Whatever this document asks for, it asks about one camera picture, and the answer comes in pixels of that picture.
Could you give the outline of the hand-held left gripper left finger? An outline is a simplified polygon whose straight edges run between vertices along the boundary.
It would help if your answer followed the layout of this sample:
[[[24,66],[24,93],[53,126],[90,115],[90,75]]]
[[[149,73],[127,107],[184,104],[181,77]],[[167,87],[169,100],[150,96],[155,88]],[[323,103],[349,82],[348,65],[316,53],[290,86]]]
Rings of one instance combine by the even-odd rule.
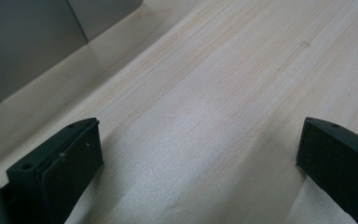
[[[96,118],[72,123],[7,169],[20,224],[63,224],[103,166]]]

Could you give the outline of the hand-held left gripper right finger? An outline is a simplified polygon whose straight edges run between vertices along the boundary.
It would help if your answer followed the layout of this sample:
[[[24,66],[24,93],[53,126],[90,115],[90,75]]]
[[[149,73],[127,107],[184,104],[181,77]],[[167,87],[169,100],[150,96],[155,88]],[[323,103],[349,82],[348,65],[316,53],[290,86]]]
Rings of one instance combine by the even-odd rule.
[[[296,165],[358,224],[358,134],[306,118]]]

